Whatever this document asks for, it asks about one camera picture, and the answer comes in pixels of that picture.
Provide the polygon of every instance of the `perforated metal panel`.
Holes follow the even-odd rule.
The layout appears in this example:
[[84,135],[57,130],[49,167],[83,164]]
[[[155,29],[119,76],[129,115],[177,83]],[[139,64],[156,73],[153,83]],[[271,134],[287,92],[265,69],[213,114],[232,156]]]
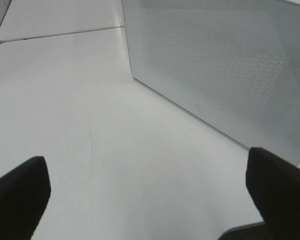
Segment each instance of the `perforated metal panel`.
[[300,6],[123,0],[134,77],[244,145],[300,160]]

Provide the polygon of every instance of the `perforated screen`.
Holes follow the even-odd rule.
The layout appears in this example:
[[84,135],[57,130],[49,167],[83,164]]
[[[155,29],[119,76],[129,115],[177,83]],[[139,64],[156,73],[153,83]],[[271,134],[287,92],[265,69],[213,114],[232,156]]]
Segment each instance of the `perforated screen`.
[[248,147],[300,160],[300,6],[123,0],[134,77]]

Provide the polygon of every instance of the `desk surface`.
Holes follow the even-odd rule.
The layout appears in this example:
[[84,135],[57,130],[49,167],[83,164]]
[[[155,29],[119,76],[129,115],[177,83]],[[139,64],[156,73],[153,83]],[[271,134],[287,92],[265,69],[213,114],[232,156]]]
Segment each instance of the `desk surface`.
[[248,150],[134,80],[124,28],[0,45],[0,176],[47,161],[34,240],[216,240],[261,221]]
[[0,43],[123,26],[121,0],[13,0]]

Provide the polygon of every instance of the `white desk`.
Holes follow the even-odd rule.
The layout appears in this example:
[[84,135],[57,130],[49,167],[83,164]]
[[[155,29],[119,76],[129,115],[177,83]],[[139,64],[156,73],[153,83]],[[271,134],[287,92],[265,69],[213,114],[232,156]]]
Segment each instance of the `white desk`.
[[123,26],[121,0],[13,0],[0,43]]
[[131,77],[124,28],[0,45],[0,176],[44,156],[34,240],[216,240],[261,221],[248,150]]

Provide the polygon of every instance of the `white table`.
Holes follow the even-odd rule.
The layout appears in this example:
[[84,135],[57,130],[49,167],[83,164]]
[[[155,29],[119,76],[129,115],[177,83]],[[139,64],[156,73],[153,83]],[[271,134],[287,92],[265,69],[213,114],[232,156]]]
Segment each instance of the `white table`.
[[123,26],[121,0],[13,0],[0,43]]
[[261,221],[248,150],[130,74],[124,28],[0,45],[0,176],[47,161],[34,240],[216,240]]

